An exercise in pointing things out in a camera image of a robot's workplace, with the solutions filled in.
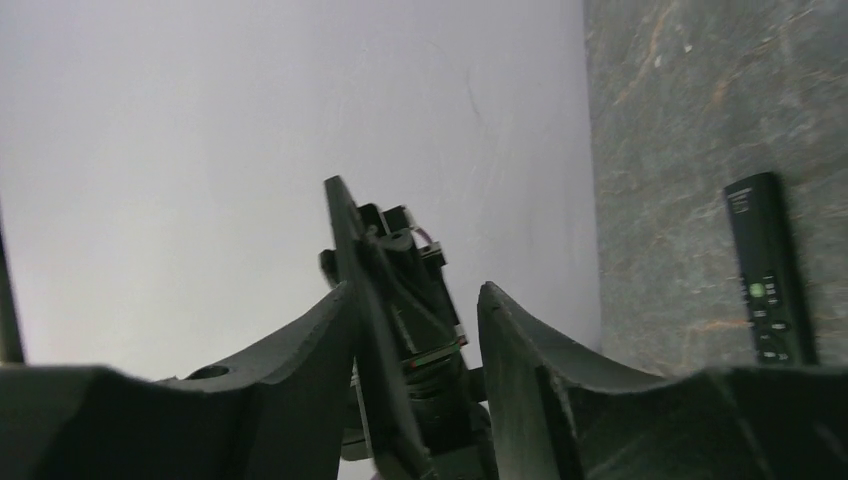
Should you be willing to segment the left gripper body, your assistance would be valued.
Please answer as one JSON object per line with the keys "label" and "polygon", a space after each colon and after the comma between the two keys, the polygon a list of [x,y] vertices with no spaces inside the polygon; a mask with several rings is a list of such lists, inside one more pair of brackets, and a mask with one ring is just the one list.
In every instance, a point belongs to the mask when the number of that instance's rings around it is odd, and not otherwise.
{"label": "left gripper body", "polygon": [[[420,230],[406,207],[384,210],[356,204],[365,230],[366,270],[375,282],[396,344],[408,401],[436,479],[493,479],[497,475],[491,420],[485,408],[483,373],[470,368],[467,342],[442,273],[445,258],[435,241],[418,243]],[[339,278],[332,248],[320,254],[322,273],[332,286]],[[370,461],[380,479],[362,424],[356,357],[351,381],[351,414],[341,456]]]}

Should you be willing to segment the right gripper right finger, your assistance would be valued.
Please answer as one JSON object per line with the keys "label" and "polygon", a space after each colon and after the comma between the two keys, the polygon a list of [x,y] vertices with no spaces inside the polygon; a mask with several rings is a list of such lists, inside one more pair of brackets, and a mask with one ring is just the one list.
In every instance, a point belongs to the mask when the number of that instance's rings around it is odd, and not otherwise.
{"label": "right gripper right finger", "polygon": [[504,479],[843,479],[847,371],[711,367],[662,378],[538,320],[494,283],[478,298]]}

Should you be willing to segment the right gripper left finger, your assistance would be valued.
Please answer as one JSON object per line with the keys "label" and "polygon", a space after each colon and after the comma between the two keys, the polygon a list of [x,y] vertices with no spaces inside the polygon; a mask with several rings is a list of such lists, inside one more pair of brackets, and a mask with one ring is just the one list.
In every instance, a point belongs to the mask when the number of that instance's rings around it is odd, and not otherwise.
{"label": "right gripper left finger", "polygon": [[103,366],[1,371],[5,479],[333,479],[355,350],[341,285],[185,379]]}

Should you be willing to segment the black remote with buttons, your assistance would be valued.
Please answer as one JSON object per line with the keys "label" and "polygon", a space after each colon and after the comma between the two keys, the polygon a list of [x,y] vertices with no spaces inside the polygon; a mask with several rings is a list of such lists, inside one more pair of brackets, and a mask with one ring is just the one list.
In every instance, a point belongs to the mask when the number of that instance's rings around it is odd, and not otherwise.
{"label": "black remote with buttons", "polygon": [[819,363],[780,177],[762,172],[724,188],[755,357],[763,365]]}

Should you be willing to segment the black remote back up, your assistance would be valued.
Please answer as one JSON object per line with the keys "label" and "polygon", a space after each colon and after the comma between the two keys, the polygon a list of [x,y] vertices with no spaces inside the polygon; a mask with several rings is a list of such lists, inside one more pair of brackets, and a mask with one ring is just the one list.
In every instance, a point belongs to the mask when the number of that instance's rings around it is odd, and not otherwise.
{"label": "black remote back up", "polygon": [[339,278],[354,292],[359,324],[356,364],[362,424],[384,479],[436,479],[407,397],[383,300],[365,263],[365,230],[343,179],[324,181]]}

